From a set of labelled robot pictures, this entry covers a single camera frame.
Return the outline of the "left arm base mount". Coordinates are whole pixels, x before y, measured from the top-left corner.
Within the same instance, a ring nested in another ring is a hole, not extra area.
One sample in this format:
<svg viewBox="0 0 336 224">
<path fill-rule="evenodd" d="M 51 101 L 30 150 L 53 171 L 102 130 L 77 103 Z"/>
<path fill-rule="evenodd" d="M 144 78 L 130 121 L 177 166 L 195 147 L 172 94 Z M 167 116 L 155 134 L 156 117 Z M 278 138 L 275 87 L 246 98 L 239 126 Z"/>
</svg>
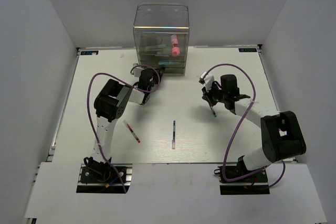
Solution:
<svg viewBox="0 0 336 224">
<path fill-rule="evenodd" d="M 81 164 L 76 193 L 83 194 L 125 194 L 128 192 L 132 180 L 132 164 L 116 164 L 124 187 L 118 175 L 112 169 L 105 175 L 99 175 L 84 164 Z"/>
</svg>

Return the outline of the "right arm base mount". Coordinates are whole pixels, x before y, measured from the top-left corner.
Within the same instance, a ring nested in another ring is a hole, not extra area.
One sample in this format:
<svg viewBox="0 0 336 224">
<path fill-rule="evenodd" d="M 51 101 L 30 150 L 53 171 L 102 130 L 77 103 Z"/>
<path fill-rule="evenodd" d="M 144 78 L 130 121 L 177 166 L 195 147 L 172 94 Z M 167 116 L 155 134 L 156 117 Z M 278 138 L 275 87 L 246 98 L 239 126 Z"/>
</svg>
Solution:
<svg viewBox="0 0 336 224">
<path fill-rule="evenodd" d="M 248 178 L 229 182 L 222 175 L 223 167 L 214 170 L 214 175 L 219 177 L 221 195 L 269 195 L 268 177 L 265 171 L 256 173 Z"/>
</svg>

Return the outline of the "clear drawer organizer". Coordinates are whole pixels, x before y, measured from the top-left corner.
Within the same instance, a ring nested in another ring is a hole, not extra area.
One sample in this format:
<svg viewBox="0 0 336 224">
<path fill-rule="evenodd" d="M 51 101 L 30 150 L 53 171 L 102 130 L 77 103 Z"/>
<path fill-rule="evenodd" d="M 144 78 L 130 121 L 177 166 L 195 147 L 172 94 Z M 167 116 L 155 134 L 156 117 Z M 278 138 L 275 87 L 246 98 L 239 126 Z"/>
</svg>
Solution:
<svg viewBox="0 0 336 224">
<path fill-rule="evenodd" d="M 180 55 L 172 56 L 171 36 L 177 35 Z M 159 61 L 169 61 L 167 74 L 185 74 L 190 20 L 188 6 L 171 3 L 142 3 L 137 6 L 133 37 L 140 65 L 160 68 Z M 144 51 L 145 46 L 165 44 L 162 51 Z"/>
</svg>

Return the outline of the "green pen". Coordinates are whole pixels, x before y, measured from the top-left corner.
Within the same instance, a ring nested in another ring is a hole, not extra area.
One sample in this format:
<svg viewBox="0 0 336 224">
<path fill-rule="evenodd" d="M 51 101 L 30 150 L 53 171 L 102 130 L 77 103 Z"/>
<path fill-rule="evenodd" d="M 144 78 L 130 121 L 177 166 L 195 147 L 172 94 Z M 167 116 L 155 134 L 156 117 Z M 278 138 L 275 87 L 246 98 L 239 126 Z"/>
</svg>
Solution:
<svg viewBox="0 0 336 224">
<path fill-rule="evenodd" d="M 209 99 L 208 99 L 208 104 L 209 104 L 209 107 L 210 107 L 210 110 L 211 110 L 213 116 L 216 118 L 217 114 L 216 114 L 216 112 L 215 112 L 215 110 L 213 108 L 213 105 L 212 105 L 212 103 L 211 103 L 211 101 Z"/>
</svg>

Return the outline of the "blue highlighter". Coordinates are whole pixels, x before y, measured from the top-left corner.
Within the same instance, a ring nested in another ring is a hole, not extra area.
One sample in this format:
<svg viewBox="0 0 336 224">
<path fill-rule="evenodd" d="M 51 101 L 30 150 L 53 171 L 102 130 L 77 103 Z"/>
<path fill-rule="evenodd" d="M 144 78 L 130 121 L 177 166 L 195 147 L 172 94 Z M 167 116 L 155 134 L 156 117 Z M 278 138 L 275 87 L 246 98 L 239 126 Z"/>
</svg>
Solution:
<svg viewBox="0 0 336 224">
<path fill-rule="evenodd" d="M 169 61 L 159 61 L 157 64 L 161 67 L 167 67 L 170 65 L 170 62 Z"/>
</svg>

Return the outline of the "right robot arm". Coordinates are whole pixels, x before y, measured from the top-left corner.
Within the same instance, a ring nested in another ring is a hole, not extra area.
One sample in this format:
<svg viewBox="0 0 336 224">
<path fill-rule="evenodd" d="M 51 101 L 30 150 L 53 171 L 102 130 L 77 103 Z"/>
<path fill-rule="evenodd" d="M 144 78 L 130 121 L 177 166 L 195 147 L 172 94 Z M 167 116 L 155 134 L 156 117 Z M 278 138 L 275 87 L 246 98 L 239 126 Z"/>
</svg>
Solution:
<svg viewBox="0 0 336 224">
<path fill-rule="evenodd" d="M 232 114 L 240 116 L 241 120 L 247 119 L 261 130 L 261 147 L 241 156 L 232 172 L 226 164 L 222 165 L 219 168 L 222 181 L 247 182 L 273 163 L 306 153 L 306 143 L 292 111 L 264 109 L 250 96 L 240 93 L 233 74 L 223 75 L 217 82 L 212 74 L 204 72 L 200 83 L 203 85 L 202 98 L 210 107 L 222 103 Z"/>
</svg>

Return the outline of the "red pen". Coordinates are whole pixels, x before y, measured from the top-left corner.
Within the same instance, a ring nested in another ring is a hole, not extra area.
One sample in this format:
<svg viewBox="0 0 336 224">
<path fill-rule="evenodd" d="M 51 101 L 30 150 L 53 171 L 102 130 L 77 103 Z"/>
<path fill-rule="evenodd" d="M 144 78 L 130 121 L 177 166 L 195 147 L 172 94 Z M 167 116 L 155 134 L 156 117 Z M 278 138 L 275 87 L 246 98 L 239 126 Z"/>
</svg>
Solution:
<svg viewBox="0 0 336 224">
<path fill-rule="evenodd" d="M 140 139 L 138 138 L 138 136 L 135 134 L 134 130 L 132 129 L 132 127 L 129 125 L 129 123 L 126 120 L 123 120 L 124 125 L 127 127 L 127 129 L 131 132 L 132 136 L 135 138 L 135 140 L 138 143 L 141 143 Z"/>
</svg>

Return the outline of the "green highlighter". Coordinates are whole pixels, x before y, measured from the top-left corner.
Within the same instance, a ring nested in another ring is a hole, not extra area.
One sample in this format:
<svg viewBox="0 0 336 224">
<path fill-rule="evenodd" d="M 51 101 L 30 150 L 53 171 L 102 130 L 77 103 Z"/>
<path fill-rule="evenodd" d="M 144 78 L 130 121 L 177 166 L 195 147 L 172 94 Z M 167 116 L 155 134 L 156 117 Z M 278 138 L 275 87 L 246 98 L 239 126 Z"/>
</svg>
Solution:
<svg viewBox="0 0 336 224">
<path fill-rule="evenodd" d="M 145 46 L 144 51 L 162 51 L 163 49 L 166 48 L 165 44 L 159 44 L 155 46 Z"/>
</svg>

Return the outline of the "pink capped marker bottle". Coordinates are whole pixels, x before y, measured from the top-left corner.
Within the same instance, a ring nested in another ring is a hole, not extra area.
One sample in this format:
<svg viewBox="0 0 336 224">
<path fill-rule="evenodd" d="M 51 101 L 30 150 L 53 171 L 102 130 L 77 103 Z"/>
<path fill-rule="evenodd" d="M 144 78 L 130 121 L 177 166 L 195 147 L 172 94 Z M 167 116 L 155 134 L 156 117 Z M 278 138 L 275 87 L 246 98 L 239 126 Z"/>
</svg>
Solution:
<svg viewBox="0 0 336 224">
<path fill-rule="evenodd" d="M 171 36 L 171 44 L 172 44 L 172 56 L 173 57 L 179 56 L 181 51 L 177 35 Z"/>
</svg>

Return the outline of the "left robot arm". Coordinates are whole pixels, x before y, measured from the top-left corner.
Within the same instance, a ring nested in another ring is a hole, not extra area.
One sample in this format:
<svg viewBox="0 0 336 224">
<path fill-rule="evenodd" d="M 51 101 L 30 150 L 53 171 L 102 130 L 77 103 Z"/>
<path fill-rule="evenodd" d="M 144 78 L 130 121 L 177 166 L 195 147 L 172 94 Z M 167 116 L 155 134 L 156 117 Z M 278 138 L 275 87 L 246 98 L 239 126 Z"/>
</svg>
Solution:
<svg viewBox="0 0 336 224">
<path fill-rule="evenodd" d="M 87 92 L 87 112 L 89 122 L 95 136 L 95 144 L 90 157 L 84 158 L 85 166 L 93 171 L 93 176 L 101 182 L 111 175 L 111 143 L 116 123 L 122 117 L 128 103 L 145 105 L 150 94 L 158 89 L 161 83 L 164 67 L 153 68 L 146 65 L 135 65 L 130 73 L 139 69 L 138 81 L 128 84 L 108 73 L 96 73 L 90 80 Z M 108 76 L 110 79 L 104 85 L 94 100 L 97 125 L 94 126 L 90 112 L 90 93 L 93 81 L 97 76 Z"/>
</svg>

